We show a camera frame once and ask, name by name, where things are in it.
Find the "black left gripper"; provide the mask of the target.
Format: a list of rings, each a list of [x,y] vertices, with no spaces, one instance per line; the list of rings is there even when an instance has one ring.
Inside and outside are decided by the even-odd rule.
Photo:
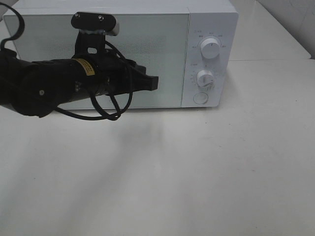
[[[73,55],[75,68],[74,97],[88,97],[87,89],[95,95],[128,94],[136,91],[154,91],[158,76],[146,74],[146,67],[123,60],[111,48],[106,48],[105,36],[79,33]]]

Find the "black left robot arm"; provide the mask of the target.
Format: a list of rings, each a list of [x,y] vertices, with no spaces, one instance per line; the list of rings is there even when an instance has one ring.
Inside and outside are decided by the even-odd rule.
[[[25,116],[42,118],[53,111],[81,120],[117,120],[126,107],[116,96],[154,91],[158,77],[126,59],[105,36],[79,33],[69,59],[25,61],[15,51],[0,51],[0,104]],[[90,99],[98,116],[88,117],[61,108]]]

